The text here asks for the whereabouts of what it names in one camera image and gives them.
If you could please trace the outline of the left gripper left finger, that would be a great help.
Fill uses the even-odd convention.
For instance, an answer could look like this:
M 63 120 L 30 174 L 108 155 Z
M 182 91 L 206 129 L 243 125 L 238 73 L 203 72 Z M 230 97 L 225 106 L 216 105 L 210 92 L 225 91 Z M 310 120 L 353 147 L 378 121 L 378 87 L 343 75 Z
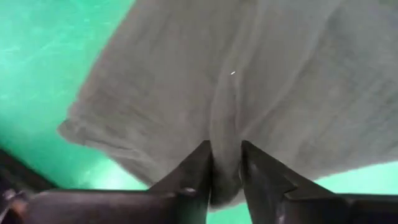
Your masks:
M 6 224 L 206 224 L 213 156 L 203 141 L 147 190 L 48 190 L 6 205 Z

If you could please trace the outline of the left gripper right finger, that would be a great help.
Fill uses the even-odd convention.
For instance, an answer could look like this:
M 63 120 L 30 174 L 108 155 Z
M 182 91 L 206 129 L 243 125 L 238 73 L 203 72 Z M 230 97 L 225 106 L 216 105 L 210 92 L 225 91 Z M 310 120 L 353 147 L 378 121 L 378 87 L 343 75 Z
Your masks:
M 398 224 L 398 195 L 336 194 L 241 143 L 252 224 Z

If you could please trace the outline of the dark green garment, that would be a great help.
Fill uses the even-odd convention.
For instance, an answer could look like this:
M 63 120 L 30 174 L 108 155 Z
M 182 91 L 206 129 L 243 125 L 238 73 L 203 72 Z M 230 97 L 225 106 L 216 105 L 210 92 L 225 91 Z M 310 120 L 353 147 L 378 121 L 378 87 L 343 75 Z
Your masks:
M 308 179 L 398 160 L 398 0 L 136 0 L 58 127 L 147 185 L 211 142 L 211 207 L 243 140 Z

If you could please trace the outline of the black aluminium table frame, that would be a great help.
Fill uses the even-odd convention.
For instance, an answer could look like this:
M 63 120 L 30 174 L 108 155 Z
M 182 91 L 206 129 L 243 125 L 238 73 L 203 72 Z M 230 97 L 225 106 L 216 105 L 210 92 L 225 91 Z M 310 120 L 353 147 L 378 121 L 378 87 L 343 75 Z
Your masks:
M 57 187 L 57 184 L 29 168 L 8 152 L 0 149 L 0 191 L 14 189 L 34 194 L 56 189 Z

